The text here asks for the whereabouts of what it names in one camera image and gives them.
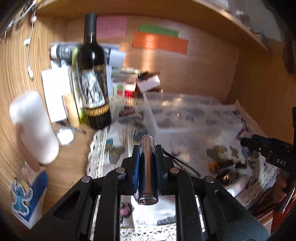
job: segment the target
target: electrical cord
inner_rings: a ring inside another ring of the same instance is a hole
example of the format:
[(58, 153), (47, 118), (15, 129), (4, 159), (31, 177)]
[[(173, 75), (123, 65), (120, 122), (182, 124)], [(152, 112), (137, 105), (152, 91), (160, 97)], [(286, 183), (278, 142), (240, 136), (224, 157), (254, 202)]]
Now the electrical cord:
[(33, 33), (33, 25), (34, 22), (36, 20), (36, 16), (35, 16), (36, 10), (34, 11), (32, 18), (31, 18), (31, 22), (32, 22), (32, 27), (31, 27), (31, 33), (30, 33), (30, 38), (29, 38), (29, 44), (28, 44), (28, 49), (27, 49), (27, 65), (28, 65), (28, 73), (29, 73), (29, 77), (31, 80), (33, 80), (34, 78), (34, 74), (33, 71), (30, 67), (30, 63), (29, 63), (29, 49), (30, 49), (30, 43), (31, 43), (31, 39), (32, 39), (32, 33)]
[(20, 21), (26, 14), (32, 9), (32, 7), (37, 3), (37, 0), (34, 0), (31, 6), (28, 7), (28, 9), (24, 12), (23, 15), (21, 15), (19, 18), (12, 20), (12, 24), (17, 23)]
[(162, 150), (163, 150), (163, 154), (165, 154), (167, 157), (171, 158), (173, 160), (173, 162), (176, 163), (181, 169), (182, 169), (182, 167), (178, 162), (180, 162), (182, 165), (184, 165), (184, 166), (188, 167), (190, 170), (192, 170), (197, 175), (197, 177), (201, 177), (201, 174), (197, 170), (195, 170), (193, 167), (187, 165), (186, 163), (184, 163), (180, 159), (174, 157), (173, 155), (171, 155), (170, 153), (165, 151), (163, 148), (162, 148)]

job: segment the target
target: box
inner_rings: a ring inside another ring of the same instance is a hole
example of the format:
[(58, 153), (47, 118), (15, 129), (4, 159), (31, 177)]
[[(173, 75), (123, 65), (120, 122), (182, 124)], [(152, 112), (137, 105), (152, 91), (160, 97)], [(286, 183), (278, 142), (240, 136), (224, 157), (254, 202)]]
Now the box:
[(42, 217), (48, 177), (45, 168), (33, 171), (25, 162), (19, 176), (12, 183), (11, 212), (31, 229)]
[(144, 94), (144, 123), (153, 140), (172, 155), (210, 175), (203, 155), (214, 145), (228, 146), (242, 127), (233, 105), (212, 97), (172, 93)]

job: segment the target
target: pink sticky note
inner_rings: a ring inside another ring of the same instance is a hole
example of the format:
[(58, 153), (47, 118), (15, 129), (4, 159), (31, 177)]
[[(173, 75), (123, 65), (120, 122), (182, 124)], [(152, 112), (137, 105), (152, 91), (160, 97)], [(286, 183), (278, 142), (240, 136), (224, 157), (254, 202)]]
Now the pink sticky note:
[(96, 23), (97, 39), (125, 37), (128, 18), (122, 16), (98, 17)]

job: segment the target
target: black cable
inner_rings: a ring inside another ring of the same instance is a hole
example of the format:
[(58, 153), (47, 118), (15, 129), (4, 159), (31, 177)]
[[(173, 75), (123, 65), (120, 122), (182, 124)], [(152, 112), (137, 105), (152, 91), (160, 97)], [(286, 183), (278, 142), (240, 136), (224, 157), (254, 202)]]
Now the black cable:
[(173, 155), (171, 155), (170, 153), (165, 151), (163, 148), (162, 148), (162, 150), (163, 150), (163, 154), (165, 154), (167, 157), (171, 158), (173, 160), (173, 162), (176, 163), (179, 167), (181, 167), (181, 166), (179, 163), (177, 163), (177, 161), (182, 163), (184, 166), (188, 167), (190, 170), (192, 170), (197, 175), (197, 177), (201, 177), (201, 174), (197, 170), (195, 170), (193, 167), (187, 165), (186, 163), (182, 162), (178, 158), (174, 157)]

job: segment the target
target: metal bolt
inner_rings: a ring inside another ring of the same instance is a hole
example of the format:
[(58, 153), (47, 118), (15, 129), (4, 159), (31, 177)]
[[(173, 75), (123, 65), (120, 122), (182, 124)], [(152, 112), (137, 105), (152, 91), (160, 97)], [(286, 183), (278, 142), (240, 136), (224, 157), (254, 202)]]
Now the metal bolt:
[(205, 177), (205, 181), (206, 181), (207, 183), (213, 183), (213, 182), (215, 181), (215, 179), (214, 179), (213, 177), (211, 177), (211, 176), (206, 176), (206, 177)]
[(171, 173), (178, 173), (180, 170), (179, 170), (179, 168), (177, 168), (177, 167), (172, 167), (171, 169), (170, 169), (170, 172)]
[(117, 173), (124, 173), (126, 170), (123, 167), (116, 168)]
[(91, 178), (89, 176), (84, 176), (83, 178), (81, 178), (81, 181), (83, 183), (88, 183), (91, 180)]

